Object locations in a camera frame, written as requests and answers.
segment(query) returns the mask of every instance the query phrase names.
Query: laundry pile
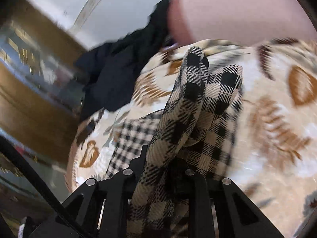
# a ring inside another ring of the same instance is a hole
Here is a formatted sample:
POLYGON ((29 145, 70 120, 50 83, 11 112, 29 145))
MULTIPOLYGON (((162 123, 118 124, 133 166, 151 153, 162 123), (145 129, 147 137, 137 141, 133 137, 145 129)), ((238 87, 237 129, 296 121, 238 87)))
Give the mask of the laundry pile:
POLYGON ((276 38, 244 47, 207 39, 167 47, 167 9, 163 0, 147 27, 77 61, 91 78, 69 154, 69 190, 111 178, 147 144, 127 237, 188 235, 188 203, 165 190, 175 157, 208 178, 232 179, 292 237, 317 207, 316 42, 276 38))

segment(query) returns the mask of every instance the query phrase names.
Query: black and white plaid fabric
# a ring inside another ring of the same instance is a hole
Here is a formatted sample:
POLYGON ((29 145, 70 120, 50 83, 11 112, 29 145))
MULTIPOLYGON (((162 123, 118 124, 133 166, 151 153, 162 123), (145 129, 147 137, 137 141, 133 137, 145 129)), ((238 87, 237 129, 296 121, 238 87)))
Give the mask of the black and white plaid fabric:
POLYGON ((127 237, 171 237, 178 222, 173 219, 187 213, 188 204, 171 199, 165 190, 167 167, 175 156, 216 179, 218 166, 228 163, 234 143, 234 112, 241 109, 241 96, 236 95, 242 67, 229 65, 209 73, 208 66, 199 47, 188 50, 132 196, 127 237))
POLYGON ((128 168, 130 161, 140 156, 142 145, 150 143, 162 113, 163 110, 160 110, 140 119, 124 122, 105 179, 128 168))

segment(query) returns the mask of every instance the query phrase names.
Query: pink fabric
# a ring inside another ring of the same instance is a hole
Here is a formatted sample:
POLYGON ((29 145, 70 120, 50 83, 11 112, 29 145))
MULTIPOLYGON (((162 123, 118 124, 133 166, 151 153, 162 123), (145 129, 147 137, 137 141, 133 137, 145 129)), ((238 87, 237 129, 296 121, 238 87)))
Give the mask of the pink fabric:
POLYGON ((181 0, 171 0, 167 12, 168 29, 174 40, 179 44, 192 44, 193 37, 184 20, 183 10, 181 9, 181 0))
POLYGON ((202 39, 229 39, 246 46, 273 37, 317 40, 297 0, 180 0, 180 9, 190 33, 176 38, 182 45, 202 39))

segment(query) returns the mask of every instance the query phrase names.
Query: plaid cloth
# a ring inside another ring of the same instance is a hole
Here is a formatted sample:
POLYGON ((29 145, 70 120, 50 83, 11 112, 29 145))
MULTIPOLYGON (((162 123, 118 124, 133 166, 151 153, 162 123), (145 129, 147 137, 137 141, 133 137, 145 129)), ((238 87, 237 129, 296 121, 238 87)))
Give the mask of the plaid cloth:
POLYGON ((163 110, 160 110, 140 119, 124 122, 105 179, 128 168, 130 161, 140 156, 142 145, 150 143, 162 113, 163 110))
POLYGON ((137 120, 165 108, 183 57, 192 46, 200 47, 207 56, 209 72, 238 61, 245 53, 245 48, 231 41, 211 39, 158 52, 143 68, 135 85, 133 99, 129 104, 116 112, 103 110, 100 120, 98 120, 99 112, 96 112, 79 126, 77 139, 71 146, 65 175, 70 191, 76 190, 87 178, 104 180, 109 177, 106 176, 106 171, 123 123, 137 120))
POLYGON ((213 177, 217 164, 229 160, 222 158, 222 150, 230 153, 234 119, 227 121, 231 116, 223 114, 235 101, 242 67, 229 65, 211 73, 208 67, 203 51, 191 47, 150 142, 129 207, 127 237, 171 237, 172 218, 188 211, 186 202, 175 201, 165 190, 167 167, 176 155, 187 158, 195 171, 213 177))

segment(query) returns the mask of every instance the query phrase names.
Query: black garment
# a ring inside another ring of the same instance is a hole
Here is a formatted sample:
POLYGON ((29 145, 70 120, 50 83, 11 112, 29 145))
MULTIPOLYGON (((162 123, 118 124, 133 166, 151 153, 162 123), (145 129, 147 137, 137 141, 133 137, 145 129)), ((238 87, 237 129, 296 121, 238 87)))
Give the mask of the black garment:
POLYGON ((137 77, 168 35, 168 6, 169 0, 162 0, 145 28, 86 52, 75 62, 90 75, 81 120, 101 108, 113 112, 131 101, 137 77))

